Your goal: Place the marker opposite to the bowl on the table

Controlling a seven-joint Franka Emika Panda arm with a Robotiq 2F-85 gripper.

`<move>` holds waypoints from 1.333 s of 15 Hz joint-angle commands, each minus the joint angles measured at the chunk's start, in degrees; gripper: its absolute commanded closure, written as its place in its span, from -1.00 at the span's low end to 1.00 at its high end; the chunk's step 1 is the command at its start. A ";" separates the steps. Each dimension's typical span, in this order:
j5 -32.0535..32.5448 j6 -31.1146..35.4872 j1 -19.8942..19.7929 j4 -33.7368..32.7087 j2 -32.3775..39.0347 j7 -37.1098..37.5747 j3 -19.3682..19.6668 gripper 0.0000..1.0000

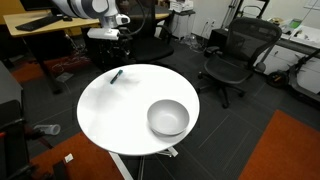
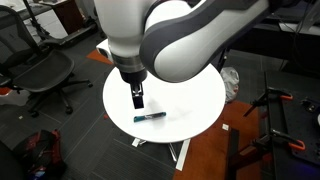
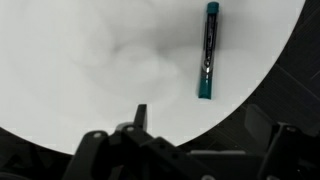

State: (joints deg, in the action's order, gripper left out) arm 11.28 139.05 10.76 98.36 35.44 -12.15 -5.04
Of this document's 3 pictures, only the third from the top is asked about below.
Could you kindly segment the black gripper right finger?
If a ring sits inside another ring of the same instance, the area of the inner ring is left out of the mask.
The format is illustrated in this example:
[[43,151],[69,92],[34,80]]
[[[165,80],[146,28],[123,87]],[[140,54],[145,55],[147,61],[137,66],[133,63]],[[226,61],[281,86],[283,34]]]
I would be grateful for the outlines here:
[[259,180],[320,180],[320,138],[250,104],[245,128],[264,151]]

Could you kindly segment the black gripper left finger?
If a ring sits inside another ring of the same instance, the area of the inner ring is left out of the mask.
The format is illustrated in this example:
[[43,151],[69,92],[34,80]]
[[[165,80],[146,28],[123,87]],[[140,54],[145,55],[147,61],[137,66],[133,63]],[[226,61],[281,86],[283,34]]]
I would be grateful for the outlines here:
[[86,133],[62,180],[108,180],[116,168],[137,180],[217,180],[217,173],[165,139],[146,132],[147,106],[140,104],[134,120],[113,134]]

